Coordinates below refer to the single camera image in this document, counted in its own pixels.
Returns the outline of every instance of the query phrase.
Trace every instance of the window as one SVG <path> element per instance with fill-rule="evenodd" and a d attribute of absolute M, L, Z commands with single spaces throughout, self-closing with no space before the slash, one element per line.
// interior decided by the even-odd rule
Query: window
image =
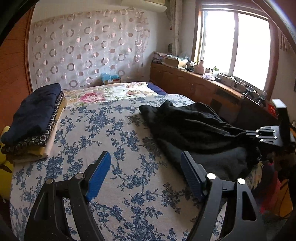
<path fill-rule="evenodd" d="M 267 18 L 238 11 L 203 12 L 200 59 L 256 90 L 265 90 L 271 52 Z"/>

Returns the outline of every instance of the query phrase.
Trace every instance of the bed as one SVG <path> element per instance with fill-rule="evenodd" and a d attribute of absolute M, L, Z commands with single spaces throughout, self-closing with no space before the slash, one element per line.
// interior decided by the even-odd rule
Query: bed
<path fill-rule="evenodd" d="M 65 92 L 68 106 L 49 158 L 15 165 L 10 215 L 20 240 L 44 181 L 67 180 L 84 172 L 102 151 L 110 152 L 111 167 L 89 207 L 104 238 L 186 240 L 202 204 L 158 149 L 139 106 L 160 106 L 167 99 L 175 106 L 193 101 L 181 95 L 158 95 L 148 85 L 112 84 Z M 247 178 L 250 185 L 253 176 L 254 172 Z M 69 200 L 64 202 L 72 237 L 80 240 Z M 212 240 L 219 237 L 224 213 L 225 207 L 217 217 Z"/>

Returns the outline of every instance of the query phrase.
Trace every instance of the blue gripper pad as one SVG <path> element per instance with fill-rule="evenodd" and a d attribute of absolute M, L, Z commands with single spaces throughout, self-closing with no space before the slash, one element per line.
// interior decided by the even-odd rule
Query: blue gripper pad
<path fill-rule="evenodd" d="M 195 163 L 188 151 L 181 154 L 181 168 L 188 182 L 190 190 L 198 201 L 203 202 L 207 195 L 204 190 L 207 172 L 202 165 Z"/>
<path fill-rule="evenodd" d="M 88 190 L 85 195 L 85 198 L 88 202 L 98 196 L 100 188 L 103 184 L 103 181 L 110 170 L 111 165 L 111 155 L 109 152 L 105 152 L 105 155 L 101 155 L 97 160 L 99 165 L 95 169 L 91 178 L 89 179 Z"/>

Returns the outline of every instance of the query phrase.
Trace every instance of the white bed sheet with blue flowers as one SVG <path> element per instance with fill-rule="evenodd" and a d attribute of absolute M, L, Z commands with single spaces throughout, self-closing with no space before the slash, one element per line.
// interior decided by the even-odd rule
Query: white bed sheet with blue flowers
<path fill-rule="evenodd" d="M 67 180 L 108 151 L 110 170 L 89 205 L 105 240 L 185 241 L 201 204 L 159 150 L 139 111 L 140 105 L 160 106 L 167 99 L 175 106 L 193 103 L 181 95 L 163 95 L 67 107 L 49 158 L 15 165 L 10 215 L 17 237 L 23 240 L 46 179 Z M 70 202 L 64 201 L 72 237 L 79 240 Z M 222 223 L 219 215 L 213 239 Z"/>

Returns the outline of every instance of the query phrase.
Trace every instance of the window pane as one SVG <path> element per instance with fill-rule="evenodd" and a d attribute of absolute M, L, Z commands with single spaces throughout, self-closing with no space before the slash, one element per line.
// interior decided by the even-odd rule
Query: window pane
<path fill-rule="evenodd" d="M 204 67 L 228 74 L 233 48 L 234 13 L 208 11 L 206 18 Z"/>
<path fill-rule="evenodd" d="M 269 58 L 268 21 L 239 13 L 239 40 L 233 75 L 263 90 Z"/>

